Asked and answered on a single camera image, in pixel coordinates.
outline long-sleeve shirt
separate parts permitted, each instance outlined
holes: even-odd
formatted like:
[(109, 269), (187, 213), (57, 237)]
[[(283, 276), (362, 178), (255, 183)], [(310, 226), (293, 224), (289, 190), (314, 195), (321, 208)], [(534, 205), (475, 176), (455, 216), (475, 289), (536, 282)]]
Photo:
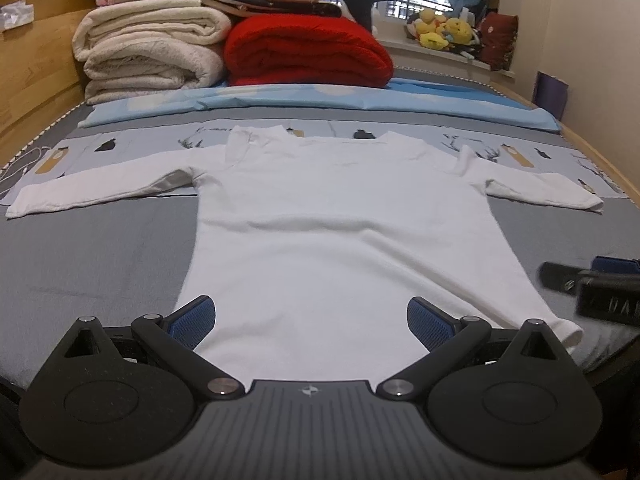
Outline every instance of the long-sleeve shirt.
[[(559, 174), (459, 156), (389, 132), (299, 138), (236, 127), (226, 146), (166, 152), (21, 190), (10, 218), (193, 183), (196, 243), (177, 307), (201, 294), (216, 327), (196, 352), (254, 379), (370, 380), (427, 353), (406, 306), (422, 296), (453, 317), (518, 328), (556, 317), (527, 278), (486, 196), (577, 209), (602, 201)], [(159, 262), (171, 265), (171, 262)]]

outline shirt sleeve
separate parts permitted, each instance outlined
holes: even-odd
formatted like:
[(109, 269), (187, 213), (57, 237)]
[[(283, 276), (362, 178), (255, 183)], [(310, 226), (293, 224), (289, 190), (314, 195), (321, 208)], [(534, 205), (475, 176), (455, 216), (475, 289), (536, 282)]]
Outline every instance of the shirt sleeve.
[(205, 173), (209, 159), (212, 163), (223, 160), (224, 146), (156, 153), (25, 186), (6, 216), (18, 218), (168, 191)]
[(572, 209), (596, 209), (602, 199), (558, 173), (529, 173), (478, 157), (463, 146), (453, 169), (483, 194)]

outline metal screw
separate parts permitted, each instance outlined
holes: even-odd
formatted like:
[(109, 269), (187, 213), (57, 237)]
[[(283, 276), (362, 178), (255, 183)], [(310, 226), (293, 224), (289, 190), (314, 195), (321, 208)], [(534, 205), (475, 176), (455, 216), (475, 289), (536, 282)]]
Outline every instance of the metal screw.
[(229, 395), (240, 387), (240, 383), (231, 377), (218, 377), (207, 383), (207, 388), (213, 394)]
[(404, 379), (389, 379), (382, 385), (382, 389), (389, 395), (402, 397), (410, 394), (414, 390), (414, 386)]

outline white logo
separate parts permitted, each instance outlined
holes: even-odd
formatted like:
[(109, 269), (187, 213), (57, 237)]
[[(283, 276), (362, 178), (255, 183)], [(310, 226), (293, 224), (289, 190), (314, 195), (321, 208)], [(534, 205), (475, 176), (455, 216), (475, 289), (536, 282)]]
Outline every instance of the white logo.
[(309, 396), (309, 397), (313, 397), (315, 394), (320, 393), (320, 390), (318, 388), (316, 388), (315, 386), (313, 386), (312, 384), (309, 384), (308, 386), (305, 386), (300, 391), (302, 393), (304, 393), (306, 396)]

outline red pillow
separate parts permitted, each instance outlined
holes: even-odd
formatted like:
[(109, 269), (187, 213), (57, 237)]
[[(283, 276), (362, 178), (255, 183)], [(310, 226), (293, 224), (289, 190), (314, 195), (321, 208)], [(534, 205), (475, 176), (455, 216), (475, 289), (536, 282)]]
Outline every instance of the red pillow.
[(518, 17), (490, 12), (479, 27), (482, 34), (480, 61), (491, 66), (491, 70), (508, 68), (518, 36)]

